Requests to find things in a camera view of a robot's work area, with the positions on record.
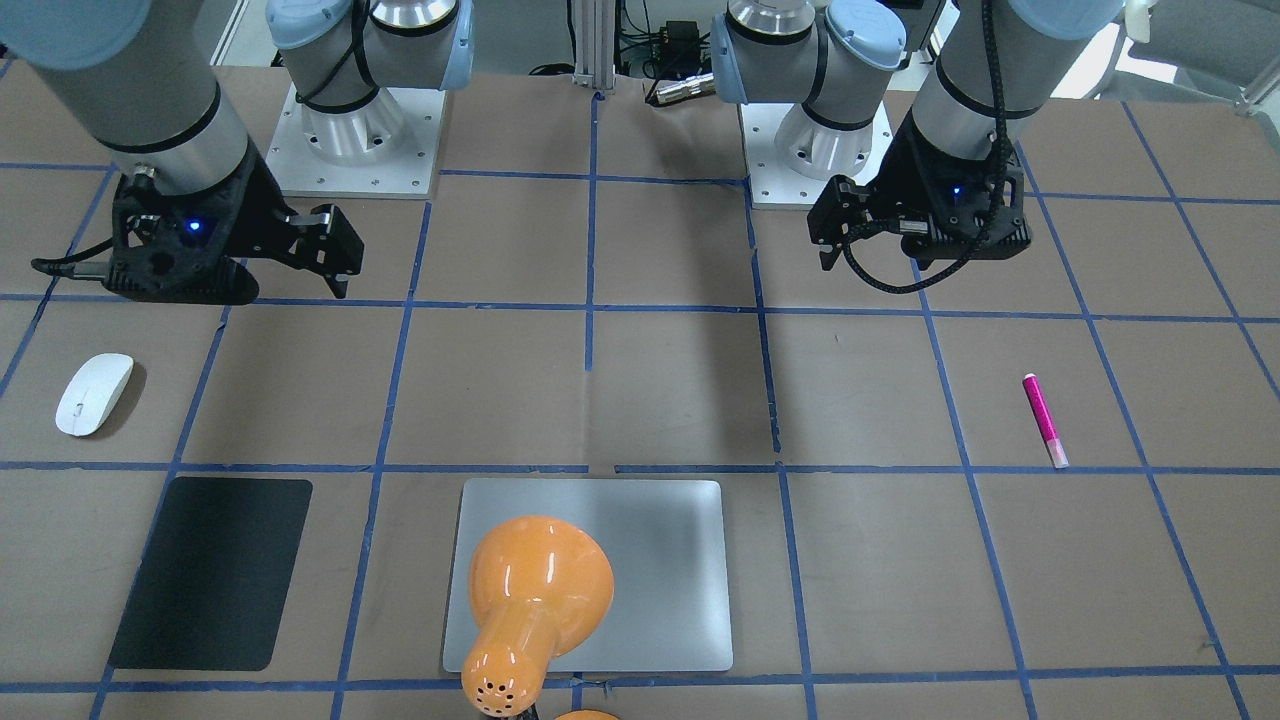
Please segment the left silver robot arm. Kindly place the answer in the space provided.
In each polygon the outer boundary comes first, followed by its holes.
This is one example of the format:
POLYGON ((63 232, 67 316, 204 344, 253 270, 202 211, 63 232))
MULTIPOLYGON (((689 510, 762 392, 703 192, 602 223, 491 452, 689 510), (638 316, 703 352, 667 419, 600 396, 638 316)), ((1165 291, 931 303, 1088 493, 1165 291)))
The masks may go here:
POLYGON ((876 113, 908 56, 908 28, 878 1, 731 1, 710 29, 726 102, 785 104, 776 147, 823 181, 806 214, 820 266, 891 233, 918 268, 947 278, 970 261, 1016 256, 1033 234, 1014 145, 1120 1, 963 1, 934 65, 876 174, 865 164, 876 113))

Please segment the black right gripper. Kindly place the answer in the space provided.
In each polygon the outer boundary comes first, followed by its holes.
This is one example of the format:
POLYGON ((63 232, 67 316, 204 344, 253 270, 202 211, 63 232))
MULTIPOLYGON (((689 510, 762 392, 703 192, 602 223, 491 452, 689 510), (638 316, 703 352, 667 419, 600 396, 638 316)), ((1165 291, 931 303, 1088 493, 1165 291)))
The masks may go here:
POLYGON ((365 245, 337 205, 301 215, 288 206, 260 151, 248 150, 215 186, 164 195, 141 172, 111 206, 108 291, 157 304, 251 304, 259 283, 238 261, 266 258, 320 275, 347 299, 365 245))

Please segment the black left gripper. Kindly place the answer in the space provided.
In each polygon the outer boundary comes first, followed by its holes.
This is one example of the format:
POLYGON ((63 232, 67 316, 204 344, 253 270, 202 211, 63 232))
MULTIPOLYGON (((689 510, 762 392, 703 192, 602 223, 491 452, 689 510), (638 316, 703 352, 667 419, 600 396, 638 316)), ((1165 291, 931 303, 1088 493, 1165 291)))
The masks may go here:
POLYGON ((900 234, 901 250, 919 263, 955 260, 987 223, 993 227, 973 259, 1012 258, 1032 242, 1024 217, 1025 176, 1015 152, 1007 155, 1001 179, 1002 204, 993 209, 989 159, 952 156, 924 138, 908 118, 868 186, 833 176, 809 210, 808 232, 819 246, 820 269, 831 272, 849 243, 879 232, 900 234))

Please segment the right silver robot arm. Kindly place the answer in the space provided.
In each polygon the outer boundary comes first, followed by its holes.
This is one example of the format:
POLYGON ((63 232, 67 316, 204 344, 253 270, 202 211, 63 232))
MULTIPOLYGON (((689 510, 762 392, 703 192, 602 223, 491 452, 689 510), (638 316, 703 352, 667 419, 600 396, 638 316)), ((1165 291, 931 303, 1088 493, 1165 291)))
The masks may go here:
MULTIPOLYGON (((296 211, 195 44, 197 1, 5 1, 3 45, 120 168, 111 233, 50 277, 140 302, 246 305, 264 258, 344 299, 364 241, 334 204, 296 211)), ((404 143, 393 88, 454 90, 474 65, 470 1, 270 1, 305 133, 328 161, 404 143)))

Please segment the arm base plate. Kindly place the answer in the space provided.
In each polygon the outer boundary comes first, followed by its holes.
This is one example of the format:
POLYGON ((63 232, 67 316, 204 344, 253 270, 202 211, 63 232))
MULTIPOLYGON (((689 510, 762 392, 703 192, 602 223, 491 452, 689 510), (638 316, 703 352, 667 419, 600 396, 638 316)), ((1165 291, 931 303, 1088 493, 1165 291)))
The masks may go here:
POLYGON ((756 210, 806 210, 833 176, 869 184, 892 138, 883 104, 855 131, 819 126, 797 104, 745 104, 739 111, 756 210))
POLYGON ((430 199, 449 95, 381 88, 353 111, 320 113, 288 92, 262 156, 282 192, 315 199, 430 199))

